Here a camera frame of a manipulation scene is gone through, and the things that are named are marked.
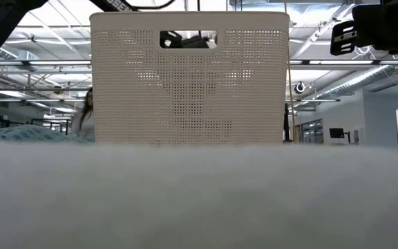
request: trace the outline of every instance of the white storage bin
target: white storage bin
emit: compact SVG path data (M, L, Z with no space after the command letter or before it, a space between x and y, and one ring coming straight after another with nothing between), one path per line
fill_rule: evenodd
M281 143L290 18L282 12L91 17L97 142ZM216 30L212 49L163 49L162 30Z

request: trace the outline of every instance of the person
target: person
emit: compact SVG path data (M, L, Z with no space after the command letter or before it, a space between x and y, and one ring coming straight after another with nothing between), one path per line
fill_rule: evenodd
M80 138L95 140L95 112L93 111L93 88L86 94L84 108L73 116L72 133Z

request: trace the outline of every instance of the computer monitor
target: computer monitor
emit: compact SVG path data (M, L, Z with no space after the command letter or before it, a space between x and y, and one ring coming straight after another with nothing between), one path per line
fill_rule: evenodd
M343 128L330 128L330 137L345 138L345 133L343 132Z

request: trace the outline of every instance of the black cable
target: black cable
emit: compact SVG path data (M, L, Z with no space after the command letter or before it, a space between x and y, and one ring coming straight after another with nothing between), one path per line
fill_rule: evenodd
M161 6L133 6L133 7L138 10L160 10L170 6L172 3L174 3L174 1L175 0L170 0L166 4L162 4Z
M200 11L200 0L197 0L198 3L198 11ZM199 30L199 38L202 38L202 31Z

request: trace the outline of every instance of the warehouse ceiling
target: warehouse ceiling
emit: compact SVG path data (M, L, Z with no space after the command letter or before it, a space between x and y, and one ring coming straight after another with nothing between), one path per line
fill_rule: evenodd
M137 6L158 6L167 0L129 0ZM348 0L294 0L287 1L290 15L290 55L294 61L325 59L381 59L388 54L373 48L362 48L354 53L334 57L330 54L333 25L351 20L351 8L357 2ZM379 0L361 3L379 3ZM176 0L161 11L195 11L196 0ZM200 0L200 10L213 11L280 11L282 1L275 0ZM100 9L89 0L50 0L43 7L28 13L8 38L0 51L0 61L17 59L20 54L31 60L52 60L55 65L36 65L35 72L15 66L0 66L0 83L10 88L37 87L87 88L92 84L89 65L71 65L69 61L91 59L91 30L89 17ZM331 83L345 77L357 68L347 66L292 67L292 85L302 82L308 86L303 98L324 91ZM80 98L84 92L33 92L38 98Z

